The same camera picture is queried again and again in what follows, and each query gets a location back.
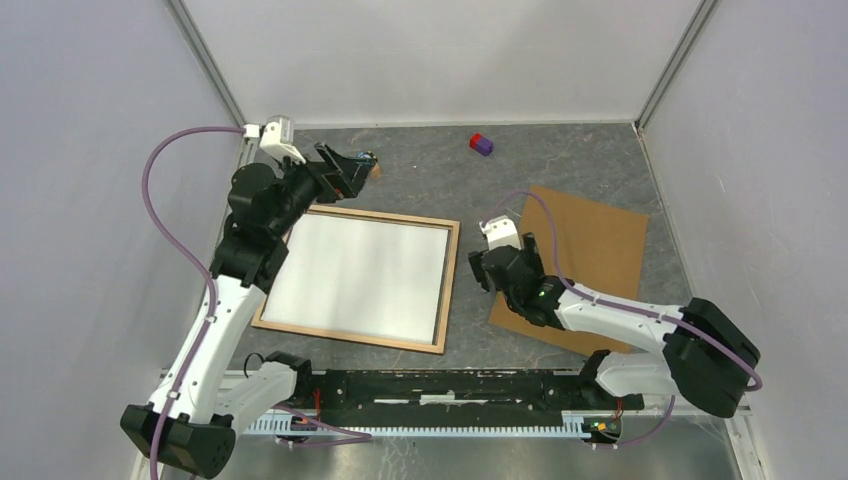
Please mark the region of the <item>brown cardboard backing board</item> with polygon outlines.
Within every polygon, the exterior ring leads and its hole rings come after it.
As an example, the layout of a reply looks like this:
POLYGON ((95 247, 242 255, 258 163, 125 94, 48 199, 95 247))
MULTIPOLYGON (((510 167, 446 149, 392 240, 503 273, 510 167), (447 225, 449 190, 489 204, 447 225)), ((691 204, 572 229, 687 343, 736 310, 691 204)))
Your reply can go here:
MULTIPOLYGON (((522 194, 499 201, 484 218, 506 215, 512 204, 520 202, 518 231, 535 236, 548 275, 560 266, 566 278, 589 289, 635 300, 649 217, 537 185, 529 191, 547 205, 552 222, 536 199, 522 194)), ((495 297, 489 323, 579 354, 635 351, 621 341, 592 333, 534 326, 510 311, 501 294, 495 297)))

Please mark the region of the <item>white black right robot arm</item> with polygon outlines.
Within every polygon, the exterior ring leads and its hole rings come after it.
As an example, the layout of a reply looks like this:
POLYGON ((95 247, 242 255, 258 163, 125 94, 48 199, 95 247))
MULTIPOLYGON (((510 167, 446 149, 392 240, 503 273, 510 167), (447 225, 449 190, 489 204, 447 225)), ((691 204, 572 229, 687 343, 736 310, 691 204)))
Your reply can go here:
POLYGON ((591 333, 635 347, 594 352, 577 382, 580 400, 602 408, 615 397, 681 396, 703 412, 732 417, 748 392, 763 388, 761 353, 713 302, 657 305, 627 300, 546 274, 535 238, 514 235, 468 256, 475 280, 500 293, 536 327, 591 333))

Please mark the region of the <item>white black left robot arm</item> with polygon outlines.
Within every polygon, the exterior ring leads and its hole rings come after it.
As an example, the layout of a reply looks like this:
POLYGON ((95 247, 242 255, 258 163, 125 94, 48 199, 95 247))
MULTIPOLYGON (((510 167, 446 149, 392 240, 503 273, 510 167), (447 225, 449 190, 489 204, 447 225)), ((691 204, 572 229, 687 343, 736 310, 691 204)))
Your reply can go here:
POLYGON ((219 389, 239 338, 289 253, 285 234, 313 204, 357 197, 378 166, 371 152, 346 157, 324 143, 314 148, 318 161, 283 155, 280 174, 263 163, 233 174, 223 237, 210 266, 200 269, 206 293, 198 316, 160 385, 120 419, 153 467, 213 479, 238 436, 267 410, 282 402, 302 407, 312 399, 310 361, 280 352, 226 394, 219 389))

